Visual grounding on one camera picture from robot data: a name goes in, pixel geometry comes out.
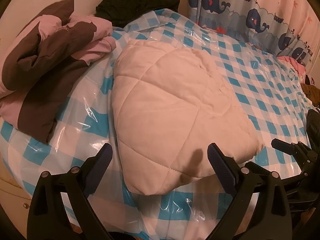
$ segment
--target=plastic wrap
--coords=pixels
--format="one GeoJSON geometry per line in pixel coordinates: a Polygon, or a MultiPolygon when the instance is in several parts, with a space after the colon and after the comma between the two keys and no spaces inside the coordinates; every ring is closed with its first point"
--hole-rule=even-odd
{"type": "MultiPolygon", "coordinates": [[[[232,198],[223,192],[215,175],[162,196],[136,195],[127,190],[116,147],[111,95],[114,62],[130,39],[157,40],[210,53],[212,64],[232,84],[266,144],[252,161],[277,171],[281,178],[300,173],[291,156],[271,148],[273,138],[308,144],[305,114],[312,106],[302,93],[294,69],[271,54],[204,30],[167,9],[143,15],[124,29],[114,28],[113,37],[116,50],[95,62],[76,84],[56,116],[58,122],[49,145],[0,119],[4,163],[30,195],[41,172],[59,174],[81,166],[108,142],[114,151],[112,162],[96,193],[88,198],[107,230],[143,239],[205,239],[221,219],[232,198]]],[[[62,196],[70,221],[77,224],[67,196],[62,196]]],[[[248,225],[256,200],[254,195],[240,231],[248,225]]]]}

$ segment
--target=black bracket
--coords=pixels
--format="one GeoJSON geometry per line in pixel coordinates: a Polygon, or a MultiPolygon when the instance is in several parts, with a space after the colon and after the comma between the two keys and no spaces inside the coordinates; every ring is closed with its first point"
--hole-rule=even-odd
{"type": "Polygon", "coordinates": [[[112,240],[97,218],[87,198],[93,194],[112,159],[112,147],[105,144],[95,157],[65,174],[41,173],[33,194],[27,226],[28,240],[112,240]],[[61,192],[68,194],[82,229],[71,228],[61,192]]]}
{"type": "Polygon", "coordinates": [[[301,142],[289,144],[274,139],[271,145],[292,155],[301,174],[281,179],[276,171],[268,171],[253,162],[241,168],[233,158],[224,156],[215,143],[209,145],[209,162],[233,200],[207,240],[311,240],[314,238],[306,236],[319,232],[320,209],[316,209],[303,227],[298,226],[303,212],[320,205],[320,158],[301,142]],[[235,235],[256,192],[259,197],[247,230],[235,235]]]}

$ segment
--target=brown fabric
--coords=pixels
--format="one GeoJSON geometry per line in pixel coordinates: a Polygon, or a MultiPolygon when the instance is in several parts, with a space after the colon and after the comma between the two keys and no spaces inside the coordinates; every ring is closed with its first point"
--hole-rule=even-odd
{"type": "Polygon", "coordinates": [[[18,129],[33,138],[48,143],[54,117],[72,90],[73,84],[88,69],[83,60],[71,56],[47,72],[32,87],[23,101],[18,129]]]}
{"type": "Polygon", "coordinates": [[[301,84],[302,90],[314,106],[320,105],[320,89],[314,85],[301,84]]]}
{"type": "Polygon", "coordinates": [[[63,0],[59,2],[55,2],[53,4],[50,4],[46,8],[44,8],[41,12],[39,12],[26,26],[23,27],[21,32],[36,18],[38,18],[41,15],[53,15],[58,18],[60,18],[62,22],[62,26],[65,25],[70,15],[73,13],[75,7],[75,0],[63,0]]]}
{"type": "Polygon", "coordinates": [[[32,85],[55,65],[91,42],[95,31],[97,27],[93,23],[78,22],[72,28],[58,30],[40,43],[38,28],[34,28],[4,62],[4,86],[16,91],[32,85]]]}
{"type": "Polygon", "coordinates": [[[24,73],[27,72],[31,66],[33,66],[34,62],[38,58],[37,54],[40,42],[41,36],[39,33],[38,23],[5,59],[2,68],[2,82],[7,89],[11,91],[16,90],[16,86],[14,83],[12,83],[15,79],[12,78],[12,80],[10,80],[12,74],[15,75],[16,73],[22,72],[22,75],[24,75],[24,73]]]}

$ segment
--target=whale print curtain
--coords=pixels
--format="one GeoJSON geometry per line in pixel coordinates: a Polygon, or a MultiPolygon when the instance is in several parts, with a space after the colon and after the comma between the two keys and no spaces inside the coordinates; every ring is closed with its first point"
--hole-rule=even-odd
{"type": "Polygon", "coordinates": [[[203,28],[306,65],[318,52],[320,22],[307,0],[188,0],[203,28]]]}

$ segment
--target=white quilted pillow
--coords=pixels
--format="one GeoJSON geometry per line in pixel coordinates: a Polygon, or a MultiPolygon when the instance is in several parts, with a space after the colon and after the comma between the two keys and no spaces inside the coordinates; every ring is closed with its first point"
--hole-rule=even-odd
{"type": "Polygon", "coordinates": [[[124,181],[137,194],[166,194],[214,174],[215,142],[237,163],[263,141],[208,52],[131,40],[114,67],[112,107],[124,181]]]}

